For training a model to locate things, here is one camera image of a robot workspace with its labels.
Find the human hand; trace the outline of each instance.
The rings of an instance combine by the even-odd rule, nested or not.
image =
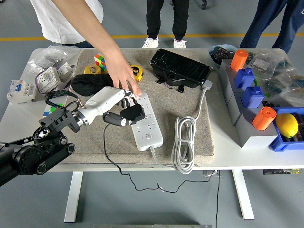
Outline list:
[[[138,87],[133,71],[121,51],[105,56],[104,60],[106,62],[106,69],[113,80],[114,87],[129,90],[129,84],[132,92],[138,98],[142,94],[142,91]]]

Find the black pants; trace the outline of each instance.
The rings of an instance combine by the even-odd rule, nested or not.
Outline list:
[[[161,28],[161,9],[164,0],[147,0],[147,35],[156,39]],[[182,40],[187,30],[189,0],[173,0],[174,19],[172,31]]]
[[[262,32],[286,5],[280,34],[272,48],[289,52],[298,29],[304,24],[304,0],[259,0],[255,17],[240,48],[255,48]]]

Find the black cable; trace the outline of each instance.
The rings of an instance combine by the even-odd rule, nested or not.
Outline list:
[[[215,228],[217,228],[217,225],[218,225],[218,209],[219,209],[219,194],[217,193],[217,213],[216,213],[216,216],[215,216]]]
[[[52,98],[61,97],[61,96],[72,96],[72,97],[74,97],[76,99],[79,98],[76,94],[74,94],[74,93],[72,93],[70,91],[56,90],[56,91],[50,91],[50,92],[48,92],[45,95],[44,99],[45,99],[45,102],[48,105],[53,106],[53,107],[57,107],[57,108],[61,108],[61,109],[64,109],[64,110],[66,110],[71,104],[77,104],[77,107],[73,111],[71,111],[71,112],[74,112],[74,111],[76,111],[79,108],[79,103],[77,101],[72,101],[72,102],[68,103],[65,107],[57,105],[57,104],[55,104],[55,103],[53,103],[53,102],[50,101],[50,99],[52,99]]]
[[[122,169],[120,168],[120,166],[117,165],[114,161],[112,161],[112,160],[109,158],[109,156],[108,156],[108,154],[107,154],[107,152],[106,152],[106,148],[105,148],[105,130],[107,129],[107,127],[108,127],[109,125],[110,125],[110,124],[108,124],[108,125],[104,128],[104,154],[105,154],[106,158],[107,158],[113,165],[115,165],[115,166],[119,169],[119,172],[120,172],[121,175],[123,175],[123,176],[129,176],[130,181],[131,181],[132,184],[134,185],[136,191],[157,190],[157,189],[160,189],[160,190],[162,190],[162,191],[164,191],[164,192],[176,193],[176,192],[180,189],[180,187],[181,187],[185,182],[209,182],[209,181],[210,181],[210,179],[211,179],[211,177],[212,177],[214,171],[213,171],[213,173],[210,175],[210,177],[209,177],[208,180],[201,180],[201,181],[200,181],[200,180],[194,180],[194,181],[193,181],[193,180],[185,180],[185,181],[177,188],[176,191],[168,191],[168,190],[165,190],[165,189],[161,188],[161,187],[159,186],[158,183],[157,183],[157,188],[155,188],[155,189],[151,189],[151,188],[137,189],[137,187],[136,187],[134,181],[133,181],[132,178],[131,178],[131,175],[130,175],[129,173],[122,173]]]

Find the lemon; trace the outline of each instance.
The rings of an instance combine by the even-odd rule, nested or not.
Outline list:
[[[296,118],[290,113],[282,113],[277,115],[275,123],[281,135],[286,138],[292,138],[299,130]]]

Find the yellow tape measure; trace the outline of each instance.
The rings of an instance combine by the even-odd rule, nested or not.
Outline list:
[[[100,66],[97,66],[97,65],[88,65],[84,70],[84,74],[86,74],[86,75],[101,74],[101,68],[100,68]]]
[[[138,65],[131,65],[130,67],[133,71],[135,80],[139,82],[143,77],[143,69]]]

